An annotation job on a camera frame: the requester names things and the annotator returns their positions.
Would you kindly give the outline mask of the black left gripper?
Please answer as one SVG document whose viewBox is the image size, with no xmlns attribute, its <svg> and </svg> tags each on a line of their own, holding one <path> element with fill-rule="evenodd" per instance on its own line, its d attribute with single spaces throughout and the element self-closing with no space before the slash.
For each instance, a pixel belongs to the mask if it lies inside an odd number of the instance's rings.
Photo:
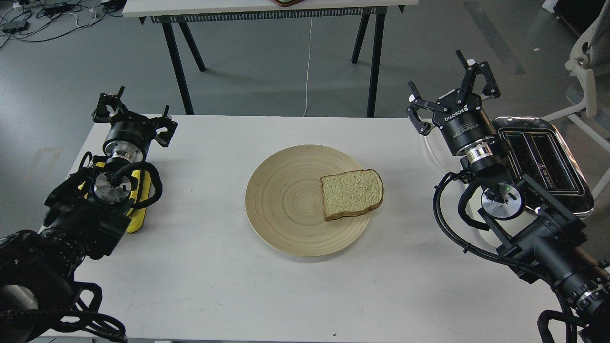
<svg viewBox="0 0 610 343">
<path fill-rule="evenodd" d="M 165 106 L 161 116 L 148 118 L 131 114 L 126 117 L 126 106 L 121 100 L 125 90 L 116 94 L 101 93 L 92 112 L 94 123 L 112 123 L 102 148 L 108 158 L 146 159 L 152 141 L 168 147 L 177 129 L 177 123 Z"/>
</svg>

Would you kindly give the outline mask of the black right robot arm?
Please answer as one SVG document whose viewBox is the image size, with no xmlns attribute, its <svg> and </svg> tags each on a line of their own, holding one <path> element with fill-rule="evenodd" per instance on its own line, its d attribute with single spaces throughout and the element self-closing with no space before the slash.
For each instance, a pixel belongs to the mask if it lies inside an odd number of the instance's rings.
<svg viewBox="0 0 610 343">
<path fill-rule="evenodd" d="M 508 266 L 521 280 L 547 283 L 560 311 L 541 312 L 537 326 L 545 343 L 554 341 L 550 321 L 566 326 L 566 341 L 609 339 L 609 266 L 581 245 L 587 240 L 582 221 L 593 210 L 593 195 L 566 142 L 553 124 L 538 117 L 490 119 L 483 101 L 501 93 L 488 62 L 456 55 L 465 70 L 459 88 L 435 101 L 423 99 L 416 85 L 406 114 L 417 132 L 438 128 L 461 170 L 449 172 L 435 187 L 434 218 L 463 252 Z M 454 232 L 445 220 L 441 197 L 450 182 L 466 189 L 457 213 L 468 226 L 492 232 L 495 252 L 479 248 Z"/>
</svg>

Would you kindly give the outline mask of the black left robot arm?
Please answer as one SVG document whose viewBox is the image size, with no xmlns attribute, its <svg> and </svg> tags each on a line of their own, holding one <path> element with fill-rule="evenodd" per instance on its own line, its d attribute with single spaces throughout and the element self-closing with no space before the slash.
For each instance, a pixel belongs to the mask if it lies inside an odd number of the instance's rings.
<svg viewBox="0 0 610 343">
<path fill-rule="evenodd" d="M 124 324 L 100 313 L 101 287 L 78 282 L 75 271 L 86 258 L 109 256 L 125 233 L 142 227 L 146 209 L 163 192 L 158 169 L 146 161 L 150 145 L 168 146 L 177 123 L 169 107 L 154 118 L 130 111 L 123 91 L 100 94 L 91 116 L 110 125 L 104 154 L 86 152 L 48 195 L 42 230 L 1 240 L 3 343 L 28 343 L 48 330 L 128 341 Z"/>
</svg>

